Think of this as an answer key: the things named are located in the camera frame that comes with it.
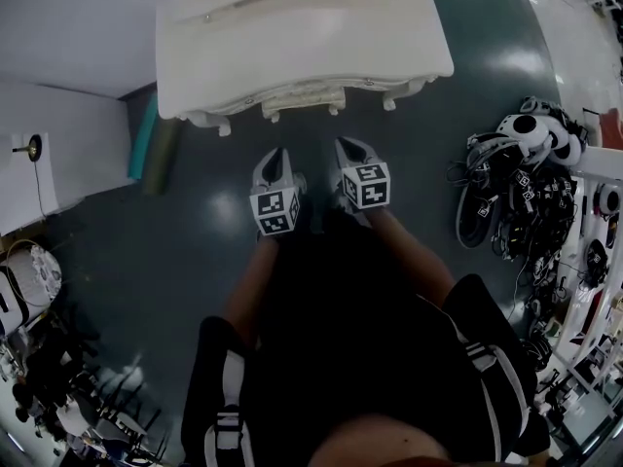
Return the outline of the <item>person's left forearm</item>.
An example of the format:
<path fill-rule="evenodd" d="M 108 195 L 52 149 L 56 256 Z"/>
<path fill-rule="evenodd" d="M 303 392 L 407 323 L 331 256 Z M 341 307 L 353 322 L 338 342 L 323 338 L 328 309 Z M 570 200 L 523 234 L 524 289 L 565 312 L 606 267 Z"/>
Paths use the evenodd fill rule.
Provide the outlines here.
<path fill-rule="evenodd" d="M 259 312 L 278 251 L 279 243 L 274 238 L 261 236 L 238 285 L 226 302 L 224 318 L 248 346 L 254 346 L 257 340 Z"/>

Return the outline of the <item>teal rolled mat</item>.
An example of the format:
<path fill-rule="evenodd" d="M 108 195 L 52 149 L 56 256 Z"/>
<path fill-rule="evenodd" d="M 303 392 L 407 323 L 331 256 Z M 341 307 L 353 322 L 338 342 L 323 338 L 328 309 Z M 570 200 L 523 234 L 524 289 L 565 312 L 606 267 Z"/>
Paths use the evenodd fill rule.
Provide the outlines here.
<path fill-rule="evenodd" d="M 150 107 L 145 111 L 132 147 L 128 164 L 128 177 L 133 180 L 142 178 L 152 132 L 157 120 L 157 109 Z"/>

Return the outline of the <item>person's black clothed body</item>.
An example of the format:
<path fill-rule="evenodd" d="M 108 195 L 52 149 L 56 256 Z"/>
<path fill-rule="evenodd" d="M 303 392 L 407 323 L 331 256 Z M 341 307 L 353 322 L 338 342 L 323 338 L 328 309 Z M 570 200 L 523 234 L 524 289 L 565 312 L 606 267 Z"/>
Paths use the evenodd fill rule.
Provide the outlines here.
<path fill-rule="evenodd" d="M 534 366 L 480 276 L 439 308 L 339 208 L 275 240 L 255 345 L 201 323 L 183 467 L 553 466 Z"/>

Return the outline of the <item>patterned round lampshade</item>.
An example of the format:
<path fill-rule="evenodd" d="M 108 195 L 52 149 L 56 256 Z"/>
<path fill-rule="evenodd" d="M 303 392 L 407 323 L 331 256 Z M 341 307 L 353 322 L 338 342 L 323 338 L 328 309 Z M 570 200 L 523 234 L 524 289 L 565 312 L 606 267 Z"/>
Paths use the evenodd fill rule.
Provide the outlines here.
<path fill-rule="evenodd" d="M 55 294 L 46 285 L 43 266 L 30 249 L 12 252 L 0 262 L 0 337 L 8 336 L 45 312 Z"/>

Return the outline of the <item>white headset helmet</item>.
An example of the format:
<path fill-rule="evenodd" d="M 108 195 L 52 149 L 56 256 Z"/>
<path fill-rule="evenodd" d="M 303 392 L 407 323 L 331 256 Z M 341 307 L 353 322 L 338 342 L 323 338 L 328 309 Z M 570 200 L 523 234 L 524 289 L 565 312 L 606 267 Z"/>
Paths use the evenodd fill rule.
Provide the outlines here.
<path fill-rule="evenodd" d="M 506 116 L 496 132 L 517 140 L 525 148 L 524 165 L 533 169 L 547 161 L 576 166 L 587 134 L 559 104 L 535 96 L 525 97 L 519 113 Z"/>

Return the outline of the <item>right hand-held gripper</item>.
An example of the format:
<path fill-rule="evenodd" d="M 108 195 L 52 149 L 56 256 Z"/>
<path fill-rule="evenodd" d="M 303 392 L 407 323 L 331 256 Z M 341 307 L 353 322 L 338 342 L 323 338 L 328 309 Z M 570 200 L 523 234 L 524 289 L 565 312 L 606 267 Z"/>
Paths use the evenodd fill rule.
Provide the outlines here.
<path fill-rule="evenodd" d="M 391 178 L 388 165 L 372 146 L 359 139 L 338 137 L 335 152 L 342 190 L 354 207 L 366 210 L 389 205 Z"/>

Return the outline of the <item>group of dark chairs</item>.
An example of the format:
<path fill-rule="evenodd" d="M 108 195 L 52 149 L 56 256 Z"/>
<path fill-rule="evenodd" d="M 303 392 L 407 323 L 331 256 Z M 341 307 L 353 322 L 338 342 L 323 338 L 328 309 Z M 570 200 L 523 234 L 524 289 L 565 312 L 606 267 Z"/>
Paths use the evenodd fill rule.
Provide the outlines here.
<path fill-rule="evenodd" d="M 162 467 L 169 428 L 139 368 L 82 373 L 55 410 L 66 433 L 119 467 Z"/>

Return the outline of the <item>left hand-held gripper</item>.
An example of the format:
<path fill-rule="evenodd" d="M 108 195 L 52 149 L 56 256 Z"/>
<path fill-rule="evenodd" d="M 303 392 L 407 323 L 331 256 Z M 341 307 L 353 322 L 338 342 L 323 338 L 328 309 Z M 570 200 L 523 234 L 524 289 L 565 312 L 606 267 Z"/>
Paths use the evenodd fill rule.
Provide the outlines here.
<path fill-rule="evenodd" d="M 254 183 L 292 183 L 293 172 L 288 151 L 277 147 L 269 151 L 253 170 Z M 262 236 L 291 233 L 295 230 L 305 193 L 305 178 L 294 176 L 294 183 L 280 189 L 260 186 L 253 189 L 250 204 Z"/>

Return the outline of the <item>brass table lamp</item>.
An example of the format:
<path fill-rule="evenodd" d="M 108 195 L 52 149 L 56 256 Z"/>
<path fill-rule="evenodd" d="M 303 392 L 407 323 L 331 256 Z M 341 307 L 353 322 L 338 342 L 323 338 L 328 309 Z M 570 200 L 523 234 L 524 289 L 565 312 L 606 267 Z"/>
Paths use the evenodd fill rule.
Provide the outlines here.
<path fill-rule="evenodd" d="M 40 134 L 35 133 L 30 136 L 26 145 L 12 149 L 13 154 L 24 154 L 32 163 L 40 160 L 43 154 L 43 138 Z"/>

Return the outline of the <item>olive rolled mat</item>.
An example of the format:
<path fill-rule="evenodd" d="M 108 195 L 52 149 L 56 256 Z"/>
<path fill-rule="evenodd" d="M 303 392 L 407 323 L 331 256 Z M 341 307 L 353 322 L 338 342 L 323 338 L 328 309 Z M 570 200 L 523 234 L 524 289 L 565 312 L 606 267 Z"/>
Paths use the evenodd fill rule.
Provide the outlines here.
<path fill-rule="evenodd" d="M 150 140 L 142 178 L 146 196 L 162 195 L 168 185 L 176 157 L 183 121 L 177 118 L 159 119 Z"/>

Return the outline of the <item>white ornate dressing table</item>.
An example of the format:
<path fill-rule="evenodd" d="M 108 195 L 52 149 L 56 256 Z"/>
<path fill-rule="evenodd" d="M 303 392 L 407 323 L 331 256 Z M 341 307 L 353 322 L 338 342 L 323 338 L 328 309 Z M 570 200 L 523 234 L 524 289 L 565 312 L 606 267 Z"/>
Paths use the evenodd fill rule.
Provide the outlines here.
<path fill-rule="evenodd" d="M 455 69 L 434 0 L 164 0 L 155 45 L 160 116 L 224 136 L 270 90 L 377 91 L 390 111 Z"/>

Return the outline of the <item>person's right forearm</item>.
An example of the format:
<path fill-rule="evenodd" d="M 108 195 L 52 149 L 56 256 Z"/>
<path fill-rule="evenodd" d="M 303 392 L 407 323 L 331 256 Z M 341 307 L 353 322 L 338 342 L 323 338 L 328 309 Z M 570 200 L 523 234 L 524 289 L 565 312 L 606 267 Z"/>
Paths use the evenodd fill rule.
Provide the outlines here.
<path fill-rule="evenodd" d="M 449 268 L 386 208 L 364 212 L 372 230 L 394 254 L 418 293 L 441 308 L 456 285 Z"/>

